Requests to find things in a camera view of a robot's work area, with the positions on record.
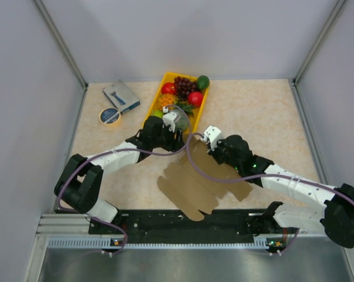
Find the brown cardboard box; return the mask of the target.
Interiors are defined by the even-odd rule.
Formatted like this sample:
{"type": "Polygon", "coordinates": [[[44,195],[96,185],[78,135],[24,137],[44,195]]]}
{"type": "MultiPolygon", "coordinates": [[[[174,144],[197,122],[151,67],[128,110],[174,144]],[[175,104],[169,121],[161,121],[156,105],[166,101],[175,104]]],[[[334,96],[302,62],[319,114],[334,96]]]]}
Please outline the brown cardboard box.
{"type": "Polygon", "coordinates": [[[228,192],[239,203],[253,190],[247,182],[220,183],[212,179],[232,180],[240,176],[227,164],[217,162],[207,153],[205,143],[193,137],[189,152],[171,162],[157,180],[160,191],[192,221],[202,221],[211,214],[228,192]]]}

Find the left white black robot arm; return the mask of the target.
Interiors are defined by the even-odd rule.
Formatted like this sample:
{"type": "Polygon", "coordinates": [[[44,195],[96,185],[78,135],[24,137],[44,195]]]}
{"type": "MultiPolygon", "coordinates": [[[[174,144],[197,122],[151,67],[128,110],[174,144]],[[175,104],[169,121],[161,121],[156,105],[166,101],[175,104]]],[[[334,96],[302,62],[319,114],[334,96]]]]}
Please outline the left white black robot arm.
{"type": "Polygon", "coordinates": [[[181,119],[175,112],[163,118],[149,116],[142,129],[117,147],[95,156],[73,155],[54,188],[58,201],[64,201],[79,214],[99,219],[109,233],[119,231],[120,211],[99,197],[103,178],[150,155],[157,156],[154,149],[167,151],[166,156],[180,152],[184,141],[177,122],[181,119]]]}

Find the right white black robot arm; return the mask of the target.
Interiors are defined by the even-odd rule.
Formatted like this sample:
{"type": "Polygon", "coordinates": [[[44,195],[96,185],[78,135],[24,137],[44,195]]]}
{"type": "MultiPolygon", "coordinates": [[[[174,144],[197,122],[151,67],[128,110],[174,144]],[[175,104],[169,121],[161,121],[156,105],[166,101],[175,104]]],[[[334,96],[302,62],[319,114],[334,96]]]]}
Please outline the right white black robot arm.
{"type": "Polygon", "coordinates": [[[293,174],[272,160],[255,155],[239,135],[223,137],[205,133],[208,154],[218,164],[234,168],[240,180],[286,194],[304,207],[273,203],[263,217],[264,228],[275,233],[282,227],[313,230],[326,234],[334,243],[354,248],[354,187],[313,182],[293,174]]]}

